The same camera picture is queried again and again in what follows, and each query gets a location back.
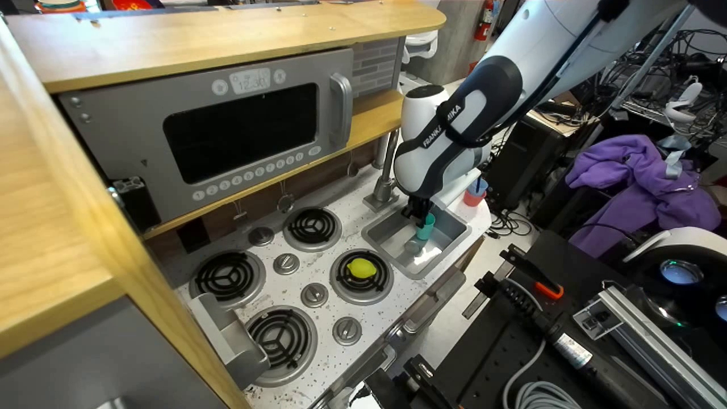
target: oven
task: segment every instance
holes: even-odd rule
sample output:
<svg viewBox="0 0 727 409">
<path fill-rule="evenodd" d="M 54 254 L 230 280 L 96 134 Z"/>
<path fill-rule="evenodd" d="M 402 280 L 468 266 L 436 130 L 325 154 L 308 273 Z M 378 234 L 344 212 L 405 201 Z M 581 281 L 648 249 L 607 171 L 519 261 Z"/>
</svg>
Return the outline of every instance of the oven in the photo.
<svg viewBox="0 0 727 409">
<path fill-rule="evenodd" d="M 60 94 L 139 230 L 168 222 L 341 150 L 352 50 L 328 50 Z"/>
</svg>

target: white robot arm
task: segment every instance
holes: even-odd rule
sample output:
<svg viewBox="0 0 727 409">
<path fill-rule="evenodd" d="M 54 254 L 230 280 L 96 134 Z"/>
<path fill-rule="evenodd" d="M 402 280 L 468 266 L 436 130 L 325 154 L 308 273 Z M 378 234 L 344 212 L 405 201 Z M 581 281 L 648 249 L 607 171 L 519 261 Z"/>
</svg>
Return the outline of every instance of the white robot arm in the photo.
<svg viewBox="0 0 727 409">
<path fill-rule="evenodd" d="M 427 201 L 479 164 L 477 148 L 540 100 L 562 94 L 617 58 L 684 0 L 526 0 L 462 83 L 408 132 L 392 171 L 398 187 Z"/>
</svg>

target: wooden cabinet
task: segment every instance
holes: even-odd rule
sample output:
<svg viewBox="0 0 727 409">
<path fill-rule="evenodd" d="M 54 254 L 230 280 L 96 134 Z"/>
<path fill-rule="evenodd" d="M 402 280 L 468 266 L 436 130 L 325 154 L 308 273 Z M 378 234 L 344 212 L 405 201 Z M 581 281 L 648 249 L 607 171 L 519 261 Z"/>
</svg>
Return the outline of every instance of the wooden cabinet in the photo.
<svg viewBox="0 0 727 409">
<path fill-rule="evenodd" d="M 0 406 L 81 409 L 113 397 L 126 397 L 128 409 L 248 406 L 47 94 L 359 45 L 437 25 L 443 15 L 412 0 L 103 22 L 1 17 Z M 392 105 L 389 98 L 365 107 L 352 142 L 398 128 Z"/>
<path fill-rule="evenodd" d="M 225 406 L 126 298 L 1 359 L 0 396 L 1 409 Z"/>
</svg>

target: toy kitchen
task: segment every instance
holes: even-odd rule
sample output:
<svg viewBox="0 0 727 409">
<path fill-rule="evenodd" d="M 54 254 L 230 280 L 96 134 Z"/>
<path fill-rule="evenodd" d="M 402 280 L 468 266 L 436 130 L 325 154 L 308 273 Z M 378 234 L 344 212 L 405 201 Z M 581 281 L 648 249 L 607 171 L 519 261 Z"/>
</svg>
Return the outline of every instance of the toy kitchen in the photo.
<svg viewBox="0 0 727 409">
<path fill-rule="evenodd" d="M 342 12 L 355 21 L 373 15 L 373 8 L 381 14 L 376 7 L 350 4 Z M 255 14 L 281 17 L 288 8 Z M 440 25 L 434 15 L 423 25 L 408 17 L 412 28 L 386 34 L 337 32 L 337 41 L 331 36 L 335 45 L 317 39 L 300 51 L 278 45 L 276 54 L 255 57 L 244 50 L 252 57 L 239 63 L 218 57 L 198 71 L 188 61 L 163 74 L 126 65 L 113 81 L 85 72 L 58 80 L 63 67 L 42 71 L 42 61 L 31 57 L 44 48 L 31 41 L 33 25 L 9 21 L 140 238 L 155 243 L 186 230 L 181 241 L 188 241 L 188 225 L 201 225 L 201 243 L 183 243 L 163 256 L 155 246 L 147 249 L 252 406 L 325 404 L 373 370 L 391 368 L 462 283 L 462 266 L 489 225 L 483 205 L 460 201 L 477 172 L 434 198 L 436 225 L 417 249 L 408 246 L 417 228 L 402 216 L 407 198 L 373 199 L 389 175 L 369 166 L 369 154 L 356 171 L 348 164 L 311 190 L 288 196 L 281 189 L 293 176 L 319 176 L 325 164 L 361 150 L 386 151 L 378 139 L 398 128 L 402 105 L 394 91 L 402 32 Z M 133 28 L 150 17 L 186 15 L 142 15 Z M 72 30 L 126 21 L 133 17 L 80 21 Z M 266 214 L 252 219 L 240 212 L 225 234 L 203 232 L 200 219 L 266 189 L 278 189 Z"/>
</svg>

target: stove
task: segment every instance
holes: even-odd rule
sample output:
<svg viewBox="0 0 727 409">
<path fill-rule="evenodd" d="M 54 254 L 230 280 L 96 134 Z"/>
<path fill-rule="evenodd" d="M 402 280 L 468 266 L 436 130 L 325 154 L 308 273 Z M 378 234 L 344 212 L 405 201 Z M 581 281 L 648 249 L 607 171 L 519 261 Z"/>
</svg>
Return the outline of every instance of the stove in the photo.
<svg viewBox="0 0 727 409">
<path fill-rule="evenodd" d="M 191 295 L 210 292 L 218 303 L 244 303 L 258 292 L 263 278 L 263 263 L 255 254 L 223 251 L 201 263 Z"/>
<path fill-rule="evenodd" d="M 348 303 L 374 305 L 389 295 L 392 274 L 381 256 L 368 249 L 355 249 L 334 261 L 331 287 L 335 295 Z"/>
<path fill-rule="evenodd" d="M 365 243 L 364 228 L 391 212 L 364 201 L 374 179 L 374 171 L 361 171 L 355 179 L 300 198 L 300 212 L 290 216 L 256 219 L 163 266 L 183 303 L 200 292 L 216 295 L 216 305 L 203 308 L 214 317 L 225 315 L 214 339 L 226 339 L 232 354 L 223 362 L 230 370 L 249 368 L 234 362 L 252 354 L 236 349 L 240 339 L 268 354 L 270 368 L 243 376 L 249 380 L 243 386 L 249 406 L 313 406 L 348 386 L 368 359 L 381 356 L 376 349 L 391 342 L 391 334 L 402 334 L 394 324 L 445 274 L 440 267 L 411 280 Z M 268 243 L 249 241 L 258 228 L 272 230 Z M 475 234 L 462 247 L 475 243 L 477 232 L 483 234 L 489 216 L 473 216 L 469 228 Z"/>
<path fill-rule="evenodd" d="M 331 212 L 302 209 L 286 221 L 284 236 L 298 249 L 319 251 L 341 238 L 341 222 Z"/>
<path fill-rule="evenodd" d="M 260 376 L 256 376 L 255 384 L 286 384 L 295 380 L 315 354 L 315 324 L 300 308 L 263 308 L 249 320 L 248 331 L 270 359 L 270 368 Z"/>
</svg>

